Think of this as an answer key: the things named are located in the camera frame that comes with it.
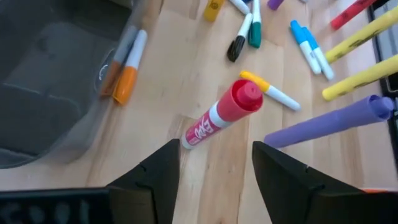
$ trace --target blue marker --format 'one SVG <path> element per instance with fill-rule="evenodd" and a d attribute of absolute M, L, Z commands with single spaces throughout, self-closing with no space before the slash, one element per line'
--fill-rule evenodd
<path fill-rule="evenodd" d="M 316 75 L 320 74 L 321 67 L 319 66 L 318 61 L 315 58 L 314 53 L 312 52 L 310 43 L 308 42 L 300 24 L 296 20 L 293 20 L 292 22 L 290 22 L 290 28 L 292 29 L 293 36 L 299 44 L 305 59 L 312 69 L 312 72 Z"/>
<path fill-rule="evenodd" d="M 331 69 L 328 60 L 325 58 L 325 55 L 323 54 L 321 48 L 319 48 L 317 41 L 315 40 L 314 36 L 311 34 L 311 32 L 308 30 L 308 28 L 303 27 L 303 32 L 310 43 L 311 49 L 313 53 L 315 54 L 315 58 L 317 58 L 319 65 L 321 66 L 321 69 L 323 71 L 323 74 L 326 76 L 326 78 L 330 81 L 333 79 L 335 76 L 335 73 L 333 72 L 333 69 Z"/>

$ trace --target glue stick label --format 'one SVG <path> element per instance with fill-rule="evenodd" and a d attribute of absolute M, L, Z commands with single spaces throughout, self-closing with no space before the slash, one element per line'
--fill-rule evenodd
<path fill-rule="evenodd" d="M 213 135 L 221 128 L 217 127 L 210 119 L 210 111 L 208 110 L 201 118 L 199 118 L 190 129 L 187 130 L 187 142 L 194 146 Z"/>

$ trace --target red glue stick cap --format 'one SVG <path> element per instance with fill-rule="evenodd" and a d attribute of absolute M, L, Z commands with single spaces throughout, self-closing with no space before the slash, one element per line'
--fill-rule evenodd
<path fill-rule="evenodd" d="M 217 104 L 217 113 L 224 121 L 237 121 L 259 110 L 262 91 L 250 80 L 237 80 L 224 93 Z"/>

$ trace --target purple marker cap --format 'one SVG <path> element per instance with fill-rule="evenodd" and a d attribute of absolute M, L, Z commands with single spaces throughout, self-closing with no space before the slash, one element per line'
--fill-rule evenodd
<path fill-rule="evenodd" d="M 284 0 L 269 0 L 267 5 L 272 10 L 277 10 Z"/>
<path fill-rule="evenodd" d="M 264 137 L 264 143 L 281 148 L 349 128 L 381 122 L 391 117 L 394 103 L 388 97 L 371 95 L 345 108 L 301 122 Z"/>

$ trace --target blue marker cap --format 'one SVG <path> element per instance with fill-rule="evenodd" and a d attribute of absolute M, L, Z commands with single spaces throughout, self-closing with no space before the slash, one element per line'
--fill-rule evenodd
<path fill-rule="evenodd" d="M 292 22 L 290 22 L 290 28 L 292 29 L 293 36 L 298 44 L 307 40 L 300 24 L 296 20 L 292 20 Z"/>
<path fill-rule="evenodd" d="M 314 36 L 311 34 L 309 29 L 306 27 L 303 27 L 303 32 L 304 32 L 305 37 L 308 40 L 308 43 L 310 43 L 311 49 L 314 50 L 314 49 L 319 48 L 317 41 L 315 40 Z"/>

